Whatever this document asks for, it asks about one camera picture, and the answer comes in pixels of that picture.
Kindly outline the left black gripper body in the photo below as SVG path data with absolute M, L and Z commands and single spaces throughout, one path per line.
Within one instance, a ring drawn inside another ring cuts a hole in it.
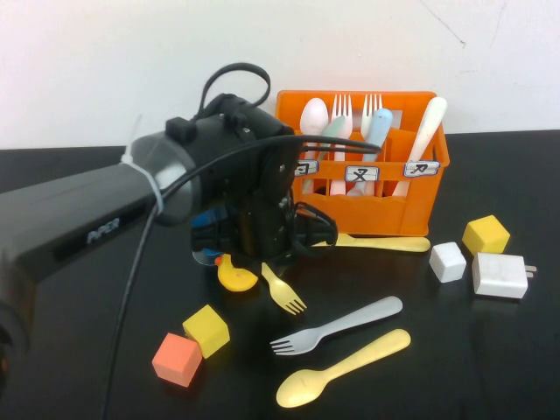
M 287 213 L 293 207 L 291 192 L 272 201 L 259 192 L 222 194 L 220 204 L 224 217 L 192 228 L 194 251 L 211 249 L 230 255 L 235 263 L 239 254 L 260 256 L 266 263 L 290 252 Z

